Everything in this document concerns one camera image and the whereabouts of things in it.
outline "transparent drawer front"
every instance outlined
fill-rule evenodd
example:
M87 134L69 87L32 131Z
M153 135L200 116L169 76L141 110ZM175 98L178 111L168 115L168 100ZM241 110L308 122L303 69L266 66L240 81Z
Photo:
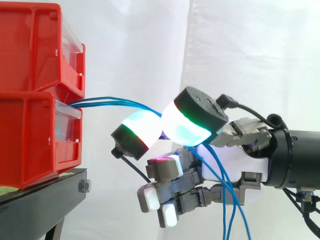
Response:
M75 120L81 118L81 111L55 101L55 140L56 142L77 142L74 138Z
M72 31L66 19L62 18L62 54L66 62L77 71L77 54L83 53L84 47Z

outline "black metal table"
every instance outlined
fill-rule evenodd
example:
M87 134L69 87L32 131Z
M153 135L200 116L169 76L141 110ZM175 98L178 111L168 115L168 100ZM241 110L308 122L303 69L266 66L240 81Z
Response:
M86 198L87 170L0 196L0 240L60 239L65 216Z

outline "black cylindrical robot wrist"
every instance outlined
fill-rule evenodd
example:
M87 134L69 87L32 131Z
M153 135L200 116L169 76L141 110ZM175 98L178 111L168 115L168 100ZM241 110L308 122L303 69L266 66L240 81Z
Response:
M268 179L276 188L320 189L320 132L271 130Z

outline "blue cable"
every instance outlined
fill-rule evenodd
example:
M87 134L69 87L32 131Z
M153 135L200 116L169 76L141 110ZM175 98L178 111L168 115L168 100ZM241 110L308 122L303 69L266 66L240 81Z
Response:
M70 102L68 105L72 106L72 107L75 107L80 103L82 104L83 102L99 101L99 100L113 100L113 101L119 101L119 102L134 104L136 106L140 106L139 108L141 108L141 109L149 110L149 111L157 114L159 117L161 117L161 115L162 115L160 112L158 112L156 110L153 110L152 108L150 108L150 107L148 107L148 106L146 106L144 104L141 104L139 102L131 101L131 100L128 100L128 99L125 99L125 98L113 97L113 96L102 96L102 97L85 98L85 99L81 99L81 100L78 100L78 101ZM91 103L111 103L111 102L112 101L102 101L102 102L91 102Z
M225 180L225 175L223 173L223 170L220 168L221 171L221 177L222 180ZM226 215L227 215L227 209L226 209L226 188L225 186L222 186L222 205L223 205L223 237L222 239L225 240L226 239L226 228L227 228L227 224L226 224Z
M78 109L78 108L91 108L91 107L101 107L101 106L124 106L124 107L131 107L131 108L138 108L143 110L148 110L159 117L161 117L161 113L153 110L150 107L144 105L137 105L135 103L125 102L125 101L100 101L100 102L84 102L84 103L77 103L70 105L71 107Z
M234 222L234 218L235 218L235 215L236 215L236 210L237 210L237 205L233 204L233 210L232 210L232 215L231 215L230 222L229 222L229 227L228 227L228 232L227 232L227 235L226 235L226 240L229 240L229 238L230 238L232 223Z
M215 172L215 170L192 148L192 147L189 147L189 150L201 161L204 163L204 165L206 165L206 167L215 175L215 177L222 183L222 185L224 185L229 191L230 193L232 194L232 197L233 197L233 201L236 203L236 205L238 206L239 210L240 210L240 213L242 215L242 218L243 218L243 221L244 221L244 225L245 225L245 229L246 229L246 233L248 235L248 239L251 240L251 235L250 235L250 231L249 231L249 225L248 225L248 222L247 222L247 219L246 219L246 216L245 216L245 213L244 211L242 210L241 208L241 205L239 203L239 200L233 190L233 188L231 188L225 181L222 180L221 177L219 177L219 175ZM219 159L216 159L218 160L217 163L218 165L221 165L221 162Z
M233 189L233 186L232 186L232 182L230 181L229 179L229 176L227 175L226 173L226 170L225 168L223 167L223 165L221 164L216 152L213 150L213 148L211 146L209 146L209 144L207 143L203 143L202 144L210 153L211 155L214 157L215 161L217 162L218 166L220 169L223 169L224 173L226 174L226 178L227 178L227 181L228 181L228 184L230 186L230 188ZM232 223L234 221L234 218L235 218L235 215L236 215L236 205L235 203L233 202L233 210L232 210L232 215L231 215L231 218L230 218L230 222L229 222L229 227L228 227L228 232L227 232L227 236L226 236L226 239L228 240L229 237L230 237L230 233L231 233L231 228L232 228Z

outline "white fingertip pad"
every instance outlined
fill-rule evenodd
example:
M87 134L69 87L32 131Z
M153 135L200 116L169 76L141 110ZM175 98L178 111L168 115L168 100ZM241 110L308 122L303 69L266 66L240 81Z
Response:
M178 170L177 178L183 176L184 175L184 171L182 169L182 165L181 165L181 162L180 162L180 157L178 155L170 155L170 156L168 156L168 158L172 158L172 159L175 160L176 168Z
M157 195L157 190L154 187L148 187L144 191L145 203L149 212L158 210L160 203Z
M166 204L162 207L163 221L166 228L171 228L177 225L176 208L173 204Z

